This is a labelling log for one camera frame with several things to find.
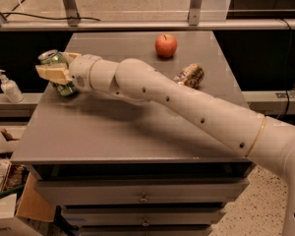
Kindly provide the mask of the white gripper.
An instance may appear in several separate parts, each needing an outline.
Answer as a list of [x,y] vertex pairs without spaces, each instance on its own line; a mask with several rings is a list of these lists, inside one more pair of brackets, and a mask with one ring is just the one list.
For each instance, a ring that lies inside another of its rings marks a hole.
[[72,79],[78,91],[93,91],[90,82],[90,72],[92,66],[101,60],[101,57],[91,54],[81,56],[80,53],[75,52],[61,52],[61,56],[62,63],[36,65],[35,69],[38,75],[49,82],[59,85],[66,85]]

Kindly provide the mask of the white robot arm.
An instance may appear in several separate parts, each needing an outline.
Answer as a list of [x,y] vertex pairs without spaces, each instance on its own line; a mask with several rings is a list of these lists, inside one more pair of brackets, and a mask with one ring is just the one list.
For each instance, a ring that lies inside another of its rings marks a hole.
[[64,56],[61,63],[37,65],[39,76],[131,103],[157,102],[284,179],[288,198],[282,236],[295,236],[295,126],[176,83],[138,59],[117,63],[89,54]]

